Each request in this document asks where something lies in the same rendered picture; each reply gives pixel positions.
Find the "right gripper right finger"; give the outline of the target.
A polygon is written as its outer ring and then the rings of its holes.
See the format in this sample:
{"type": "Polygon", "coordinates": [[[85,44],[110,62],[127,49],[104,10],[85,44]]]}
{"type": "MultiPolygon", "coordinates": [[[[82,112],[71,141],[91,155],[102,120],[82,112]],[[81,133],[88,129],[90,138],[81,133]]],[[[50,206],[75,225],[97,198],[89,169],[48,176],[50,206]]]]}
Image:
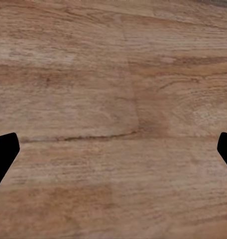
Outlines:
{"type": "Polygon", "coordinates": [[[218,141],[217,150],[227,164],[227,133],[222,132],[218,141]]]}

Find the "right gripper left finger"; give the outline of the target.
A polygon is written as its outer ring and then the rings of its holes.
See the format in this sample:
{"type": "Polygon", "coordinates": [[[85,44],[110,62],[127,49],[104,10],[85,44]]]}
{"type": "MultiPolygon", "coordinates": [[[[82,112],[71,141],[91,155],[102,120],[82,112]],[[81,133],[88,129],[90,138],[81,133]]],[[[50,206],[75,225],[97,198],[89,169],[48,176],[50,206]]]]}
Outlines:
{"type": "Polygon", "coordinates": [[[0,136],[0,182],[20,151],[15,132],[0,136]]]}

